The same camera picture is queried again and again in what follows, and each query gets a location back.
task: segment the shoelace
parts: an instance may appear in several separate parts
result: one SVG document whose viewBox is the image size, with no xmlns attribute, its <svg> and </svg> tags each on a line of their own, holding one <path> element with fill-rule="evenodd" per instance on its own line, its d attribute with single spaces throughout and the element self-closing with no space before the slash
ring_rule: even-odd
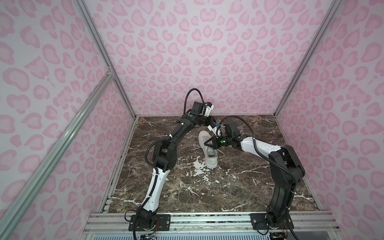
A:
<svg viewBox="0 0 384 240">
<path fill-rule="evenodd" d="M 219 154 L 217 154 L 217 155 L 219 155 L 220 157 L 224 157 L 225 156 L 225 153 L 223 152 L 223 151 L 221 151 L 221 150 L 219 150 L 219 149 L 216 149 L 218 152 L 220 152 L 220 153 L 222 153 L 223 154 L 223 156 L 220 156 Z"/>
</svg>

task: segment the metal corner bracket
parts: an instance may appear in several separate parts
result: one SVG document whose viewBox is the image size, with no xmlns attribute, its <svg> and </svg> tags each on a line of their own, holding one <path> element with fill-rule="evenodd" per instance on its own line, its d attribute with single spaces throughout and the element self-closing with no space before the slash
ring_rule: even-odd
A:
<svg viewBox="0 0 384 240">
<path fill-rule="evenodd" d="M 115 68 L 113 67 L 113 64 L 112 64 L 112 62 L 108 56 L 107 50 L 106 50 L 103 42 L 101 41 L 101 37 L 99 36 L 99 33 L 96 29 L 96 26 L 93 22 L 92 16 L 88 10 L 87 5 L 85 4 L 84 0 L 73 0 L 73 1 L 76 5 L 77 9 L 79 10 L 79 13 L 80 13 L 81 17 L 83 18 L 85 26 L 87 27 L 89 33 L 91 34 L 91 37 L 92 37 L 97 49 L 99 50 L 100 56 L 102 57 L 105 65 L 108 69 L 108 72 L 113 76 L 113 81 L 116 83 L 118 90 L 119 90 L 119 94 L 122 97 L 125 105 L 127 106 L 131 117 L 133 119 L 135 119 L 136 118 L 135 112 L 134 112 L 131 104 L 129 103 L 128 96 L 125 93 L 125 91 L 122 87 L 121 81 L 119 80 L 119 78 L 116 74 Z"/>
</svg>

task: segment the black mounting plate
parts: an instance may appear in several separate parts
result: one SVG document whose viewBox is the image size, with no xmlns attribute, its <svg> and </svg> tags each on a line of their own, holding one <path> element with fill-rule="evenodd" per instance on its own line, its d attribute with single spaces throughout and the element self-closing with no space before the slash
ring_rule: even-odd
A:
<svg viewBox="0 0 384 240">
<path fill-rule="evenodd" d="M 265 221 L 265 215 L 266 214 L 250 214 L 253 230 L 267 230 L 269 228 Z M 288 218 L 291 222 L 287 223 L 286 220 L 284 220 L 285 226 L 289 229 L 288 224 L 290 224 L 292 229 L 294 229 L 295 227 L 293 226 L 291 216 L 288 216 Z"/>
<path fill-rule="evenodd" d="M 133 231 L 133 222 L 135 220 L 136 215 L 131 216 L 131 220 L 129 221 L 129 231 Z M 159 228 L 158 231 L 169 231 L 169 225 L 170 225 L 170 215 L 169 214 L 157 214 L 156 215 L 156 221 L 159 222 Z M 148 231 L 145 230 L 141 226 L 136 226 L 136 231 L 138 232 L 143 232 L 143 231 Z"/>
</svg>

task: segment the white sneaker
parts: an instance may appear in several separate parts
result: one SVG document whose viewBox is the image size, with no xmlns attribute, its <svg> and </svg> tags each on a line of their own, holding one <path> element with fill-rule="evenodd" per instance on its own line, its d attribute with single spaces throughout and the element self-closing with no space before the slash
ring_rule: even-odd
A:
<svg viewBox="0 0 384 240">
<path fill-rule="evenodd" d="M 211 135 L 207 131 L 201 131 L 199 133 L 199 144 L 204 151 L 205 165 L 210 169 L 214 169 L 217 167 L 217 150 L 204 145 L 210 138 Z"/>
</svg>

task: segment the brown marble surface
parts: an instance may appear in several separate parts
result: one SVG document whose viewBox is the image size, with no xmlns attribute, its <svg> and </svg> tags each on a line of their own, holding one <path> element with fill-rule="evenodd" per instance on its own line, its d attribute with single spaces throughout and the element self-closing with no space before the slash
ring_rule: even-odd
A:
<svg viewBox="0 0 384 240">
<path fill-rule="evenodd" d="M 257 138 L 275 145 L 285 141 L 271 115 L 242 116 L 253 127 Z M 110 213 L 136 209 L 143 201 L 152 169 L 144 161 L 150 143 L 168 135 L 180 117 L 140 117 L 120 178 L 109 207 Z M 240 120 L 235 121 L 243 133 L 249 133 Z M 208 169 L 199 146 L 198 134 L 207 127 L 195 127 L 178 146 L 178 161 L 167 177 L 160 197 L 159 212 L 265 211 L 272 197 L 274 183 L 269 164 L 247 152 L 221 148 L 218 166 Z M 291 210 L 316 210 L 313 199 L 301 181 Z"/>
</svg>

